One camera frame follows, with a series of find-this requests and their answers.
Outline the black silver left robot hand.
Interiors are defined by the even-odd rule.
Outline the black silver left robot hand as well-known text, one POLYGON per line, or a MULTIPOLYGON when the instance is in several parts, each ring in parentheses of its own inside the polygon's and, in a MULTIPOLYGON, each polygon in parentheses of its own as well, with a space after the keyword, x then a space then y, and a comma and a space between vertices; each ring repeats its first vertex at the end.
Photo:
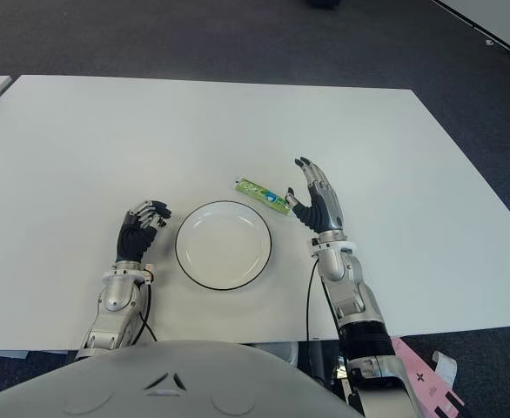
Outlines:
POLYGON ((130 209, 124 216, 117 237, 116 262, 140 263, 170 217, 171 210, 167 204, 157 200, 146 200, 130 209))

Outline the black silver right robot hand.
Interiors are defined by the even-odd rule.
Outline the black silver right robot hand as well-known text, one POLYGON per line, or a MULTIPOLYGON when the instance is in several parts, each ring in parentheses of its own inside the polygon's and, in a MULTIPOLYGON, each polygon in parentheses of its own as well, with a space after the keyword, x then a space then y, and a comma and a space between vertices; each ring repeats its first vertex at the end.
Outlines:
POLYGON ((294 164, 302 171, 307 182, 311 204, 305 206, 295 196, 291 187, 287 189, 285 200, 296 217, 317 234, 343 230, 343 213, 338 196, 324 172, 308 158, 294 159, 294 164))

